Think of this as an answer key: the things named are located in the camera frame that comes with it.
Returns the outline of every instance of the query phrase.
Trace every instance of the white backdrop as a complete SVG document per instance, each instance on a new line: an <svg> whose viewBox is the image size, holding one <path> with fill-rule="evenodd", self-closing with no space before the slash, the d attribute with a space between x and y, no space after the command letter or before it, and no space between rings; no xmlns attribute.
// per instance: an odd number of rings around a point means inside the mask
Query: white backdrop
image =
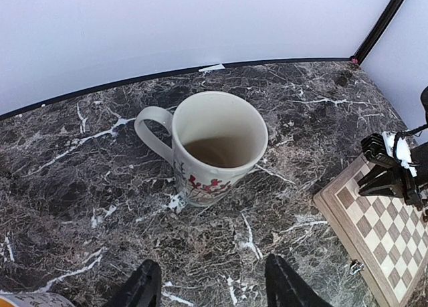
<svg viewBox="0 0 428 307"><path fill-rule="evenodd" d="M405 0L362 63L409 128L425 124L421 93L428 86L428 0ZM419 142L428 141L424 132Z"/></svg>
<svg viewBox="0 0 428 307"><path fill-rule="evenodd" d="M217 63L347 58L389 0L0 0L0 114Z"/></svg>

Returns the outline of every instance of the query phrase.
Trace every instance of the metal clasp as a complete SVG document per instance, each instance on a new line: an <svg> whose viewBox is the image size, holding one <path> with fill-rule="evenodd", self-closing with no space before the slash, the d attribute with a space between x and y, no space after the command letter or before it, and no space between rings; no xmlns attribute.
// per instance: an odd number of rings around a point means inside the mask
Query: metal clasp
<svg viewBox="0 0 428 307"><path fill-rule="evenodd" d="M364 270L364 264L359 262L357 259L354 259L350 263L349 274L355 275L357 272Z"/></svg>

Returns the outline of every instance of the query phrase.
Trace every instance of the black corner strip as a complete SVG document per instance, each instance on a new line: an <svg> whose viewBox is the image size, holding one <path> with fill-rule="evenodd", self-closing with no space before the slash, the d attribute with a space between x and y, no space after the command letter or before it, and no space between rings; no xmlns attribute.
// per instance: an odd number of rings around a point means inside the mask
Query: black corner strip
<svg viewBox="0 0 428 307"><path fill-rule="evenodd" d="M349 61L349 60L350 60L349 58L288 58L288 59L282 59L282 60L262 60L262 61L250 61L250 62L224 63L223 65L225 68L236 68L239 66L254 66L254 65L273 64L273 63L343 62L343 61ZM56 96L55 98L50 98L49 100L44 100L42 102L34 103L29 106L24 106L23 108L19 108L17 110L2 114L0 115L0 121L5 120L6 118L11 118L12 116L16 116L18 114L35 110L36 108L40 108L45 105L68 100L70 98L77 98L78 96L83 96L83 95L98 92L98 91L108 90L110 88L115 88L117 86L128 85L128 84L143 82L147 80L153 80L155 78L165 78L167 76L176 76L176 75L198 72L201 68L205 68L205 67L207 66L200 66L197 68L185 68L182 70L175 70L175 71L162 72L162 73L156 73L156 74L145 75L145 76L138 76L136 78L129 78L127 80L121 80L121 81L111 82L108 84L102 84L99 86L94 86L92 88L85 88L83 90L63 94L61 96Z"/></svg>
<svg viewBox="0 0 428 307"><path fill-rule="evenodd" d="M377 41L381 38L384 31L387 29L389 23L393 20L395 14L400 9L404 0L390 0L382 15L367 35L361 46L356 51L355 55L351 57L356 63L361 64L367 57Z"/></svg>

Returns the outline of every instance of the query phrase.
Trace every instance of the marble table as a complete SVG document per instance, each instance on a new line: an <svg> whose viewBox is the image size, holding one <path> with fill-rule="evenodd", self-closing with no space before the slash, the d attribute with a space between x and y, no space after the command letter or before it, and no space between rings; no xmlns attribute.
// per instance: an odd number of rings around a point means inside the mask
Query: marble table
<svg viewBox="0 0 428 307"><path fill-rule="evenodd" d="M251 102L269 146L226 199L183 208L172 168L132 124L146 106L173 111L205 90ZM333 306L376 306L363 279L348 274L350 257L312 198L358 156L363 137L402 128L351 62L171 76L8 118L0 122L0 290L101 306L151 258L163 270L164 306L266 306L272 252ZM424 301L416 292L411 306Z"/></svg>

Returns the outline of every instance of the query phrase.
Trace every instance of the checkered board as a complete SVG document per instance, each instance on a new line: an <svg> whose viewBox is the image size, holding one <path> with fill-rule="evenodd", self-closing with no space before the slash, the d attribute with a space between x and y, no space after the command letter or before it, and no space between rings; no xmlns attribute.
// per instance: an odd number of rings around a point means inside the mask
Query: checkered board
<svg viewBox="0 0 428 307"><path fill-rule="evenodd" d="M361 197L357 181L370 171L358 157L314 198L381 306L405 306L428 258L428 225L402 199Z"/></svg>

